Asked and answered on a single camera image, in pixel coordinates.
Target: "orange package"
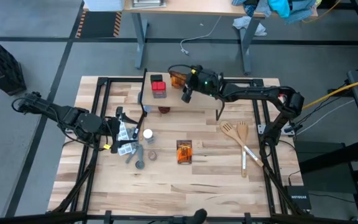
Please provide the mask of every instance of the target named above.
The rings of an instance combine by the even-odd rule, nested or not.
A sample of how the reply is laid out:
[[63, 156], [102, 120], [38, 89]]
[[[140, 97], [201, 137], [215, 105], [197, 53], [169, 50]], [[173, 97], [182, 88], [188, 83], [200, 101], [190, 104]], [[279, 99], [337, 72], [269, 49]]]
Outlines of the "orange package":
[[191, 164], [192, 154], [191, 140], [177, 140], [177, 158], [179, 164]]

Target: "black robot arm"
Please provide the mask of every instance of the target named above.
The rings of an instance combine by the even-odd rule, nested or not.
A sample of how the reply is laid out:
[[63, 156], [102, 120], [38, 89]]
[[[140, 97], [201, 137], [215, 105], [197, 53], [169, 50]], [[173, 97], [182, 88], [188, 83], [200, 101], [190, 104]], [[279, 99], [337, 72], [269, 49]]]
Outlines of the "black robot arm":
[[[182, 74], [171, 70], [177, 66], [190, 68], [191, 72]], [[261, 136], [262, 141], [270, 145], [277, 145], [284, 125], [301, 114], [304, 98], [290, 87], [237, 86], [227, 83], [223, 73], [217, 74], [212, 70], [203, 69], [200, 65], [173, 65], [168, 72], [171, 75], [173, 86], [183, 88], [182, 100], [186, 103], [190, 102], [193, 91], [212, 96], [222, 102], [266, 100], [273, 103], [280, 114], [265, 127]]]
[[[16, 108], [14, 103], [19, 100], [20, 102]], [[125, 113], [122, 112], [122, 107], [117, 108], [116, 117], [102, 119], [86, 109], [59, 106], [42, 99], [40, 93], [32, 92], [25, 94], [25, 97], [13, 101], [12, 108], [19, 113], [45, 115], [57, 123], [57, 126], [66, 137], [86, 144], [89, 147], [93, 147], [90, 145], [97, 141], [98, 136], [111, 136], [113, 141], [111, 153], [117, 153], [118, 148], [123, 144], [136, 141], [117, 141], [121, 121], [125, 122], [125, 119], [130, 120], [126, 117]], [[72, 131], [77, 139], [73, 139], [67, 135], [66, 130]]]
[[237, 100], [266, 100], [278, 109], [280, 114], [268, 124], [263, 133], [262, 140], [268, 144], [278, 144], [281, 129], [289, 121], [301, 114], [304, 98], [290, 87], [240, 87], [232, 83], [225, 83], [215, 98], [223, 102], [234, 102]]

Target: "blue cloth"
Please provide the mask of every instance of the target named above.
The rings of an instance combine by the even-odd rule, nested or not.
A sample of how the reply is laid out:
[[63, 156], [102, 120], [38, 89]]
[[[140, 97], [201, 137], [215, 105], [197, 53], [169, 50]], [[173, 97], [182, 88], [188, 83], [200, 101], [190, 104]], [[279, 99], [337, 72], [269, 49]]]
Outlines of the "blue cloth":
[[290, 16], [290, 5], [288, 0], [268, 0], [268, 4], [281, 18]]
[[285, 19], [285, 24], [291, 24], [301, 21], [313, 14], [311, 7], [314, 6], [316, 0], [300, 0], [292, 1], [292, 11], [288, 18]]
[[233, 1], [231, 2], [231, 4], [232, 4], [233, 6], [239, 6], [239, 5], [243, 4], [245, 1], [246, 1], [246, 0], [233, 0]]
[[267, 0], [259, 0], [255, 12], [263, 12], [265, 17], [272, 15], [272, 10], [270, 9], [269, 2]]
[[247, 14], [247, 16], [252, 17], [254, 15], [255, 9], [257, 7], [257, 5], [255, 4], [244, 4], [247, 0], [232, 0], [231, 4], [233, 6], [239, 6], [239, 5], [243, 5], [244, 6], [244, 10]]
[[244, 4], [244, 10], [246, 11], [247, 16], [249, 17], [252, 17], [254, 15], [255, 9], [256, 9], [256, 5]]

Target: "wooden spoon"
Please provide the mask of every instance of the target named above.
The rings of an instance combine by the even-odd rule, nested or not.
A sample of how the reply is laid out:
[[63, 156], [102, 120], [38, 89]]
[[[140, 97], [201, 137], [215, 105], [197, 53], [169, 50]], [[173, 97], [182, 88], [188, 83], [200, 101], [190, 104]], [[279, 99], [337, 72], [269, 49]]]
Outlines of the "wooden spoon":
[[[237, 123], [237, 134], [240, 136], [242, 142], [247, 142], [248, 136], [248, 124], [245, 121]], [[247, 177], [247, 160], [246, 160], [246, 149], [241, 147], [241, 176]]]
[[221, 130], [224, 134], [232, 137], [234, 140], [237, 141], [238, 144], [240, 144], [240, 146], [242, 146], [246, 152], [248, 153], [248, 155], [251, 156], [251, 158], [260, 166], [263, 167], [264, 164], [262, 161], [260, 161], [258, 159], [258, 157], [255, 156], [255, 154], [241, 141], [239, 135], [237, 134], [237, 131], [233, 128], [233, 126], [231, 125], [231, 123], [227, 122], [227, 121], [221, 121], [221, 123], [219, 124], [219, 126], [221, 127]]

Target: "floor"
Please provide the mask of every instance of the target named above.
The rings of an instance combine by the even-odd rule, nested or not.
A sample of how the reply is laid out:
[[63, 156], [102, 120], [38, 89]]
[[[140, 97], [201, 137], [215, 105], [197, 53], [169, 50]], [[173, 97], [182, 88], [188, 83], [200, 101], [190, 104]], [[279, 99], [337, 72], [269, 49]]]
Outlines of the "floor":
[[[69, 37], [80, 8], [81, 0], [0, 0], [0, 37]], [[182, 16], [144, 14], [150, 22], [149, 38], [189, 38], [210, 31], [217, 16]], [[232, 27], [234, 17], [224, 16], [211, 38], [238, 39]], [[267, 28], [264, 40], [358, 40], [358, 17], [354, 11], [333, 10], [318, 22], [284, 25], [280, 18], [262, 21]], [[131, 15], [122, 15], [119, 37], [135, 38]], [[35, 39], [1, 41], [23, 66], [27, 91], [39, 91], [43, 97], [52, 90], [54, 103], [72, 105], [83, 75], [141, 75], [134, 68], [134, 43], [66, 43]], [[149, 43], [145, 48], [144, 67], [164, 72], [176, 63], [202, 64], [228, 77], [242, 75], [240, 48], [237, 44], [184, 44], [190, 51], [180, 52], [179, 44]], [[328, 88], [342, 85], [348, 70], [358, 69], [358, 46], [339, 45], [263, 45], [250, 47], [253, 77], [278, 77], [282, 85], [301, 91], [306, 103], [322, 96]], [[0, 91], [0, 217], [4, 216], [14, 186], [29, 151], [40, 116], [17, 114], [9, 97]], [[309, 126], [329, 110], [347, 102], [340, 99], [317, 112], [306, 123]], [[47, 121], [39, 142], [34, 164], [30, 170], [16, 215], [44, 213], [58, 167], [64, 137], [56, 124]], [[358, 141], [358, 110], [349, 104], [298, 136], [302, 141]], [[351, 194], [330, 194], [353, 200]], [[311, 196], [312, 213], [318, 217], [348, 220], [357, 216], [355, 204], [328, 197]]]

